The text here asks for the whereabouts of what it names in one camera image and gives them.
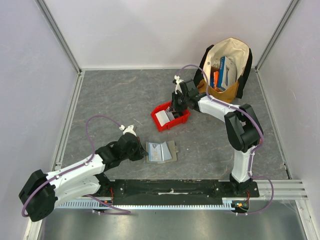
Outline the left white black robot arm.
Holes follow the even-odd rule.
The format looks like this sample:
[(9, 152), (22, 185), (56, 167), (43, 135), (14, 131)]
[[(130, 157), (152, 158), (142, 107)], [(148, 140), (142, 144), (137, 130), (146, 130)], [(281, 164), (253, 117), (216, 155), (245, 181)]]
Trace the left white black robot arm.
[(117, 141), (65, 168), (47, 173), (38, 169), (18, 194), (23, 204), (21, 215), (37, 222), (70, 200), (94, 194), (106, 196), (111, 182), (105, 172), (118, 167), (122, 161), (139, 161), (147, 155), (139, 137), (125, 133)]

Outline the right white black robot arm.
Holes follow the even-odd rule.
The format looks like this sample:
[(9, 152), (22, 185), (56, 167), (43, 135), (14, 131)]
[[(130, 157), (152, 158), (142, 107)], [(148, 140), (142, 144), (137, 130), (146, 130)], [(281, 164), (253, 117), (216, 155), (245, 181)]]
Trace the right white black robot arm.
[(171, 107), (181, 113), (187, 109), (210, 115), (225, 123), (227, 138), (234, 149), (233, 169), (229, 175), (229, 191), (242, 196), (252, 182), (252, 162), (255, 148), (259, 146), (263, 131), (249, 104), (234, 105), (200, 93), (193, 80), (184, 81), (178, 76), (173, 80)]

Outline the grey card holder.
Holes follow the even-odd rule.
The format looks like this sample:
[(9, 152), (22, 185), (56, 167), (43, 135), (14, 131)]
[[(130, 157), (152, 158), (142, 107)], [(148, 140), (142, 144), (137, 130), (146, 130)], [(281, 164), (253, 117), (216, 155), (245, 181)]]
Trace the grey card holder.
[(171, 162), (176, 162), (178, 160), (178, 147), (176, 146), (176, 143), (172, 141), (165, 141), (161, 144), (162, 149), (162, 161), (161, 162), (151, 162), (149, 161), (149, 149), (148, 149), (148, 143), (146, 142), (146, 151), (148, 152), (148, 156), (145, 158), (147, 163), (150, 164), (166, 164)]

